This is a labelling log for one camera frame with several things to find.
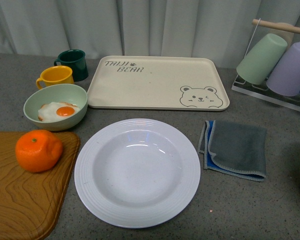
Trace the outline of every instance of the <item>purple cup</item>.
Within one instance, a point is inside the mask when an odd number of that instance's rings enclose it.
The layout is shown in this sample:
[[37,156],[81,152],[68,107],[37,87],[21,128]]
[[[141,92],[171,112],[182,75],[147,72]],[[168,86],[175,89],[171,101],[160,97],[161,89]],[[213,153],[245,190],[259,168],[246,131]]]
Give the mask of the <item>purple cup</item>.
[[300,92],[300,42],[294,43],[273,69],[266,85],[273,92],[292,97]]

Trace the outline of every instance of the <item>beige tray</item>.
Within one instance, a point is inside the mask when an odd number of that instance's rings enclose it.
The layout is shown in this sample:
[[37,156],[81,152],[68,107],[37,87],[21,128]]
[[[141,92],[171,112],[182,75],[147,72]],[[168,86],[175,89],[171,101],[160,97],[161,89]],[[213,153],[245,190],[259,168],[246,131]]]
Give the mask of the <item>beige tray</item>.
[[230,104],[206,58],[106,56],[87,93],[92,108],[222,111]]

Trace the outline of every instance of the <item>yellow mug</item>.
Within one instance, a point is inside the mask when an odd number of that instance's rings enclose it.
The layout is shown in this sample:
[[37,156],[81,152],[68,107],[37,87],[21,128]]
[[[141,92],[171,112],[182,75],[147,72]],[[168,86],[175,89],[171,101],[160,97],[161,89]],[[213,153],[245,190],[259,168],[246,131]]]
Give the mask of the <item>yellow mug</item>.
[[74,78],[72,77],[72,69],[68,66],[52,66],[44,70],[40,77],[36,80],[36,86],[38,89],[42,89],[40,82],[44,82],[45,86],[51,86],[55,84],[74,84]]

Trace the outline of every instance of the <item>wooden rod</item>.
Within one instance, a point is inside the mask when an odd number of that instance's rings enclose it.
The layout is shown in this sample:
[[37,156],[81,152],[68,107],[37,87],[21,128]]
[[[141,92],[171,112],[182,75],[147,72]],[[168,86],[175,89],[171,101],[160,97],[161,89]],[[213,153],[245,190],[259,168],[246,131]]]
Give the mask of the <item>wooden rod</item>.
[[277,29],[277,30],[282,30],[282,31],[290,32],[290,33],[300,34],[300,27],[297,27],[297,26],[291,26],[288,24],[274,23],[274,22],[263,21],[263,20],[260,20],[259,24],[258,24],[258,22],[259,22],[259,19],[252,20],[253,25],[258,25],[258,26],[262,26],[262,27],[266,27],[266,28],[270,28],[270,29]]

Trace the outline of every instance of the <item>gray countertop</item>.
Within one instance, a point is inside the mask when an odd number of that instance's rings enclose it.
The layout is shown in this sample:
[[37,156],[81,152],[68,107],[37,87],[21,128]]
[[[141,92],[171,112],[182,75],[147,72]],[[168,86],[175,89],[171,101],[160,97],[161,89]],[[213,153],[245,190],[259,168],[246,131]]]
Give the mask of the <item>gray countertop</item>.
[[[53,62],[53,57],[0,54],[0,131],[37,129],[24,116],[23,105],[38,90],[35,81],[40,73]],[[98,62],[87,59],[89,77],[77,85],[88,90]],[[90,213],[77,194],[72,174],[58,222],[46,239],[300,240],[300,112],[231,90],[235,69],[217,70],[230,99],[224,111],[88,108],[84,119],[69,131],[80,137],[82,148],[109,124],[147,118],[177,128],[197,147],[206,120],[264,127],[264,182],[202,169],[198,190],[181,213],[154,227],[127,229]]]

